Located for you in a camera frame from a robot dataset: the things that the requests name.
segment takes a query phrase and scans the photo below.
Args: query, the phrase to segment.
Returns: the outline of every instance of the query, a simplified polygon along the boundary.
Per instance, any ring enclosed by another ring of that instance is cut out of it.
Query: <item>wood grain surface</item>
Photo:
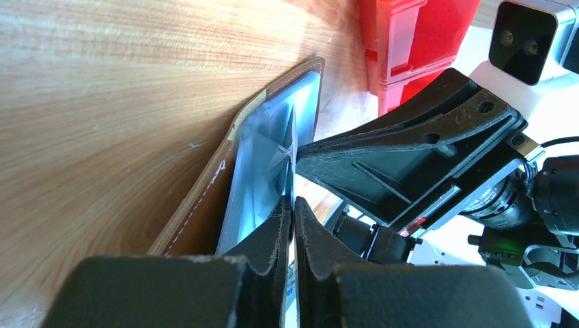
[[[296,63],[326,58],[317,139],[376,115],[356,0],[5,0],[0,16],[0,327],[38,326],[82,258],[146,252],[240,105]],[[321,215],[337,201],[302,190]]]

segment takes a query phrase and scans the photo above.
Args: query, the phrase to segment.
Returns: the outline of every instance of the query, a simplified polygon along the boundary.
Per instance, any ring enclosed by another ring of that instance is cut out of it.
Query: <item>red storage bin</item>
[[[378,113],[412,98],[456,58],[480,0],[360,0],[368,89]]]

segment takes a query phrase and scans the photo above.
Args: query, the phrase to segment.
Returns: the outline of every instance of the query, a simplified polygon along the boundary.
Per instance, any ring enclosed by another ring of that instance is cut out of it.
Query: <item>brown leather wallet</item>
[[[213,254],[217,247],[231,179],[234,174],[239,127],[263,102],[311,71],[324,74],[324,58],[317,57],[295,67],[253,97],[234,118],[227,135],[189,194],[159,234],[149,255]]]

